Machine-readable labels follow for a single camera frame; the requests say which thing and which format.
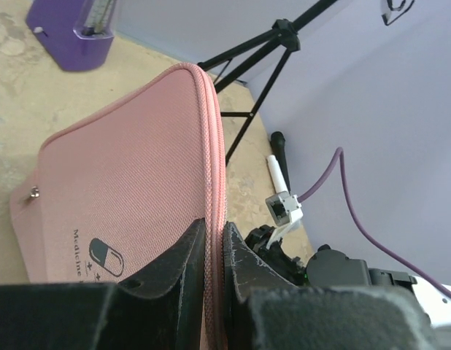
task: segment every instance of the white wall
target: white wall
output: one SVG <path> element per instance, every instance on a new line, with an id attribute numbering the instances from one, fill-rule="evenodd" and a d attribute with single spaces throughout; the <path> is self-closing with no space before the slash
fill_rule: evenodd
<path id="1" fill-rule="evenodd" d="M 318 23 L 324 23 L 351 1 L 339 0 L 301 36 L 308 35 Z M 127 0 L 120 2 L 117 31 L 171 57 L 196 63 L 268 31 L 276 19 L 294 20 L 315 2 L 317 0 Z M 234 59 L 228 71 L 244 57 Z M 271 55 L 241 79 L 249 81 L 278 59 L 279 55 Z"/>
<path id="2" fill-rule="evenodd" d="M 302 41 L 263 105 L 281 130 L 293 192 L 343 146 L 352 202 L 382 244 L 451 284 L 451 0 L 417 1 L 395 24 L 379 0 L 354 0 Z M 257 96 L 270 69 L 249 83 Z M 317 248 L 405 270 L 352 223 L 339 168 L 304 203 Z"/>

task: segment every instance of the white plastic part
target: white plastic part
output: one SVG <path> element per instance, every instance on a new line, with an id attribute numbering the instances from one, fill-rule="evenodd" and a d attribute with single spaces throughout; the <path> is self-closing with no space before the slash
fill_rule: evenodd
<path id="1" fill-rule="evenodd" d="M 300 220 L 302 217 L 304 217 L 304 213 L 302 210 L 296 209 L 289 213 L 290 222 L 284 226 L 277 227 L 274 232 L 271 235 L 271 238 L 269 239 L 266 248 L 269 249 L 271 247 L 271 244 L 274 242 L 278 242 L 281 238 L 283 238 L 285 235 L 287 235 L 294 227 L 298 227 L 300 225 Z"/>
<path id="2" fill-rule="evenodd" d="M 451 299 L 440 293 L 425 279 L 415 276 L 417 284 L 412 285 L 415 297 L 424 312 L 430 317 L 440 349 L 451 349 Z"/>
<path id="3" fill-rule="evenodd" d="M 288 188 L 285 184 L 284 176 L 282 175 L 281 167 L 279 166 L 276 156 L 269 155 L 266 159 L 268 160 L 268 169 L 271 174 L 274 190 L 276 193 L 288 192 Z"/>

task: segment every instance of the tripod leg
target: tripod leg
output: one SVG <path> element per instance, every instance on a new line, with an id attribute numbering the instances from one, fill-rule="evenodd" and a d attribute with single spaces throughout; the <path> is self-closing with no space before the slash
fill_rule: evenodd
<path id="1" fill-rule="evenodd" d="M 230 60 L 227 61 L 227 64 L 224 66 L 224 68 L 222 68 L 220 70 L 220 73 L 218 74 L 218 76 L 216 77 L 216 79 L 214 79 L 214 84 L 222 77 L 223 72 L 227 69 L 228 65 L 231 64 L 233 58 L 231 58 Z"/>
<path id="2" fill-rule="evenodd" d="M 243 135 L 245 134 L 245 132 L 247 131 L 248 127 L 252 123 L 253 118 L 256 116 L 256 113 L 258 113 L 258 110 L 260 109 L 261 104 L 263 104 L 264 99 L 267 97 L 269 91 L 271 90 L 272 85 L 276 82 L 276 79 L 279 76 L 279 73 L 282 71 L 282 68 L 284 68 L 284 65 L 287 62 L 287 60 L 289 59 L 291 53 L 292 52 L 289 51 L 289 50 L 286 50 L 284 52 L 284 55 L 282 55 L 279 63 L 277 64 L 276 68 L 274 69 L 274 71 L 272 72 L 271 76 L 269 77 L 269 80 L 266 83 L 263 91 L 261 91 L 261 94 L 258 97 L 258 100 L 255 103 L 255 106 L 253 106 L 253 109 L 252 109 L 252 111 L 250 113 L 250 116 L 247 117 L 247 120 L 245 120 L 245 123 L 242 126 L 242 128 L 240 129 L 239 134 L 235 138 L 234 142 L 232 143 L 231 148 L 229 148 L 229 150 L 227 151 L 227 155 L 225 156 L 225 164 L 226 165 L 228 164 L 229 160 L 231 159 L 232 154 L 234 153 L 235 149 L 239 145 L 239 142 L 242 140 Z"/>
<path id="3" fill-rule="evenodd" d="M 209 59 L 208 61 L 198 63 L 198 66 L 204 71 L 209 71 L 210 69 L 213 69 L 214 67 L 217 67 L 220 64 L 273 39 L 277 35 L 277 32 L 278 30 L 271 29 L 254 38 L 251 38 L 250 40 L 247 40 L 244 43 L 241 43 L 240 45 L 232 47 L 230 50 L 227 50 L 216 57 Z"/>
<path id="4" fill-rule="evenodd" d="M 252 68 L 255 64 L 257 64 L 272 51 L 274 51 L 277 47 L 279 47 L 279 45 L 280 41 L 278 39 L 272 39 L 270 42 L 267 42 L 265 45 L 260 47 L 249 58 L 240 63 L 233 71 L 227 74 L 220 82 L 215 85 L 216 93 L 219 93 L 226 87 L 228 87 L 248 69 Z"/>
<path id="5" fill-rule="evenodd" d="M 331 5 L 338 0 L 319 0 L 305 11 L 300 17 L 292 22 L 292 25 L 296 31 L 300 31 L 308 23 L 312 22 L 316 17 L 325 12 Z"/>

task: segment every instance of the cable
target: cable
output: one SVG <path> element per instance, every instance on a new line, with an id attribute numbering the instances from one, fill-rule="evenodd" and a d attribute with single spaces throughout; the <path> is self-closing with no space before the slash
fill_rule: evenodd
<path id="1" fill-rule="evenodd" d="M 342 147 L 337 147 L 333 158 L 331 159 L 331 162 L 329 163 L 328 167 L 324 171 L 323 175 L 316 181 L 316 183 L 303 195 L 297 198 L 298 202 L 303 202 L 306 199 L 308 199 L 311 195 L 313 195 L 320 187 L 321 185 L 326 181 L 326 179 L 331 175 L 331 172 L 334 170 L 334 167 L 336 166 L 337 160 L 340 159 L 341 164 L 341 178 L 342 178 L 342 188 L 344 190 L 344 196 L 345 201 L 347 203 L 347 207 L 349 208 L 350 215 L 352 216 L 352 220 L 355 223 L 355 226 L 359 229 L 359 231 L 362 233 L 362 235 L 376 248 L 380 249 L 382 252 L 386 253 L 393 259 L 396 259 L 401 264 L 408 267 L 410 270 L 414 271 L 418 276 L 424 278 L 428 283 L 430 283 L 433 287 L 435 287 L 438 291 L 443 293 L 445 296 L 451 299 L 451 291 L 443 286 L 441 283 L 439 283 L 437 280 L 435 280 L 433 277 L 429 276 L 426 272 L 420 270 L 417 266 L 411 264 L 409 261 L 405 260 L 403 257 L 397 255 L 395 252 L 392 252 L 385 246 L 383 246 L 381 243 L 376 241 L 366 230 L 363 228 L 360 220 L 357 218 L 357 215 L 355 214 L 354 208 L 352 206 L 352 201 L 350 200 L 349 190 L 347 189 L 347 179 L 345 176 L 345 166 L 344 166 L 344 150 Z"/>

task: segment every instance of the black handle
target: black handle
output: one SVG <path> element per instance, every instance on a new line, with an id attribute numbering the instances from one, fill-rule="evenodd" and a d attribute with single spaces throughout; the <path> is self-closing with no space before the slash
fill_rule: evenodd
<path id="1" fill-rule="evenodd" d="M 285 159 L 285 139 L 284 135 L 280 131 L 276 131 L 271 135 L 271 149 L 272 153 L 276 156 L 279 167 L 281 168 L 282 175 L 284 176 L 285 184 L 290 192 L 289 172 L 287 170 L 287 161 Z"/>

